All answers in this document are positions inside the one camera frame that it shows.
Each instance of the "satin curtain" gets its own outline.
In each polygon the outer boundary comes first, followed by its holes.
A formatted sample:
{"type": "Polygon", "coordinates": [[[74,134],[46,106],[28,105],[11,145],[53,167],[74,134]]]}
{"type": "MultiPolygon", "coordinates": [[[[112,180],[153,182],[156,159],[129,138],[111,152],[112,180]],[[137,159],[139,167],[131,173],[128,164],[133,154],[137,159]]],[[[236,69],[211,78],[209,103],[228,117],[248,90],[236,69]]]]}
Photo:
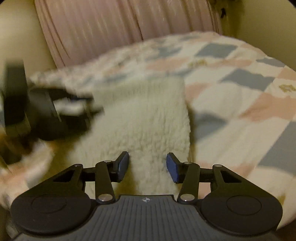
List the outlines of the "satin curtain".
{"type": "Polygon", "coordinates": [[[58,68],[150,38],[222,31],[207,0],[35,0],[35,5],[58,68]]]}

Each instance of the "black robotic gripper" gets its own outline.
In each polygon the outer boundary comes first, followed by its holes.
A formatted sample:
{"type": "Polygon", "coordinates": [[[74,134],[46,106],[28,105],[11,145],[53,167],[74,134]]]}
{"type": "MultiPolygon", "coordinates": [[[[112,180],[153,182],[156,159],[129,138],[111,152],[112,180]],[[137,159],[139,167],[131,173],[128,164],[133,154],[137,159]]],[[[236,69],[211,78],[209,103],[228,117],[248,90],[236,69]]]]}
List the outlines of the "black robotic gripper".
{"type": "Polygon", "coordinates": [[[172,195],[116,199],[112,182],[121,182],[129,164],[122,152],[116,161],[93,168],[75,164],[18,196],[11,216],[20,231],[15,240],[278,240],[273,231],[282,218],[278,200],[226,167],[200,168],[166,159],[175,183],[172,195]],[[95,182],[96,200],[85,194],[95,182]],[[199,183],[211,193],[198,199],[199,183]]]}

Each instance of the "logo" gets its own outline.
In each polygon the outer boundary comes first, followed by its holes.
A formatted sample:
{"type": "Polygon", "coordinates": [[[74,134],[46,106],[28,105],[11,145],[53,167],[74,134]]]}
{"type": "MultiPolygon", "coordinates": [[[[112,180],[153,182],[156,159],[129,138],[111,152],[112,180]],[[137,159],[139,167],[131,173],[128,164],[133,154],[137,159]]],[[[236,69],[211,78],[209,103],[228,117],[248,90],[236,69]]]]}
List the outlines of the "logo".
{"type": "Polygon", "coordinates": [[[150,202],[150,201],[151,201],[151,199],[150,199],[150,198],[148,198],[148,197],[145,197],[145,198],[143,198],[143,199],[142,199],[142,201],[143,201],[143,202],[145,202],[145,203],[148,203],[148,202],[150,202]]]}

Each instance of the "gray ribbed panel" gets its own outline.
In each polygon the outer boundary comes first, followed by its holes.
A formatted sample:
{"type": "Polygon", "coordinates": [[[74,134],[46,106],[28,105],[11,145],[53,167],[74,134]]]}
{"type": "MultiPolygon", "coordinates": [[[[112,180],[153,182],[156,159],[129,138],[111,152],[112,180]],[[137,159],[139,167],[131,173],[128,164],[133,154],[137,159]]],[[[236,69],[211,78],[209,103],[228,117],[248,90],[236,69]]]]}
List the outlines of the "gray ribbed panel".
{"type": "MultiPolygon", "coordinates": [[[[48,241],[279,241],[272,234],[237,238],[208,226],[192,206],[171,196],[122,196],[112,205],[97,208],[84,227],[48,241]]],[[[44,238],[20,235],[16,241],[44,238]]]]}

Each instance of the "pink curtain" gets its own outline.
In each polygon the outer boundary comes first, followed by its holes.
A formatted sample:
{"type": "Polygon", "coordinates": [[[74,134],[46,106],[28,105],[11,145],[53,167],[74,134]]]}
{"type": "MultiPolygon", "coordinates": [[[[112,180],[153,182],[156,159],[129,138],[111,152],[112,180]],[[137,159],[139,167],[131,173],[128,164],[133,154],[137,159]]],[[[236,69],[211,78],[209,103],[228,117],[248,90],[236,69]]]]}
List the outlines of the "pink curtain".
{"type": "Polygon", "coordinates": [[[35,5],[58,68],[150,38],[222,31],[207,0],[35,0],[35,5]]]}

